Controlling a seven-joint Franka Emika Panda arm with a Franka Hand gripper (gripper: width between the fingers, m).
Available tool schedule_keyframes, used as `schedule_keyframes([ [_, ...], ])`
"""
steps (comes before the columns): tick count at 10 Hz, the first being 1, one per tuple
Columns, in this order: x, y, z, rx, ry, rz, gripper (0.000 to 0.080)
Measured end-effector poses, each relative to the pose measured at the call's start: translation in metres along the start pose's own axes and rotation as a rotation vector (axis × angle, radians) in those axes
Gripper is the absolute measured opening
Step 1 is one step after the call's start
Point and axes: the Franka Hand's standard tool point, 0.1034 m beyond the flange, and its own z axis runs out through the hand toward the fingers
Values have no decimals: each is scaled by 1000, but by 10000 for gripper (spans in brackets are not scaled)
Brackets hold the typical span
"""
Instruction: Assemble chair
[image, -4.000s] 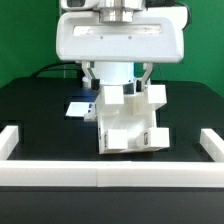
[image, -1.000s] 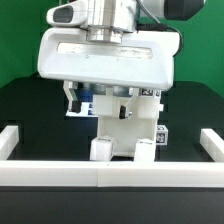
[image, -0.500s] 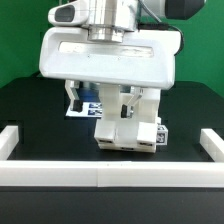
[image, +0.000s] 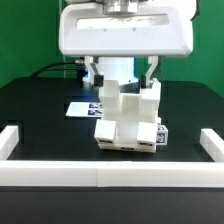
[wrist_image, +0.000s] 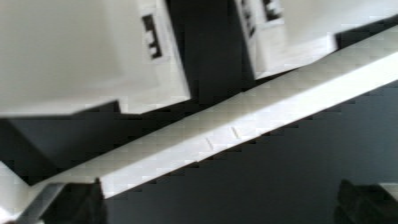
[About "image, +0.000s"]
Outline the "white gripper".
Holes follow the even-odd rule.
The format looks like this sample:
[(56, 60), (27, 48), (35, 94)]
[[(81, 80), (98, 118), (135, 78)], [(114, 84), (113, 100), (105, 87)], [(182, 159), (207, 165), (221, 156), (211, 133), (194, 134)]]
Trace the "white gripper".
[(122, 13), (109, 0), (65, 0), (59, 26), (59, 48), (66, 56), (86, 56), (88, 81), (102, 87), (98, 57), (149, 56), (140, 85), (147, 88), (158, 56), (187, 56), (193, 50), (194, 0), (136, 1)]

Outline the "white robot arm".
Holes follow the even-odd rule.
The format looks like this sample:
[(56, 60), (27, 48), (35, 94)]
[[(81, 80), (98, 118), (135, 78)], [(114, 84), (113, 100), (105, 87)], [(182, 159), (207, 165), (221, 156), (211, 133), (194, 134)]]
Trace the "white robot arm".
[(147, 57), (151, 69), (161, 57), (187, 57), (199, 0), (65, 0), (59, 49), (82, 57), (86, 86), (116, 80), (134, 85), (134, 59)]

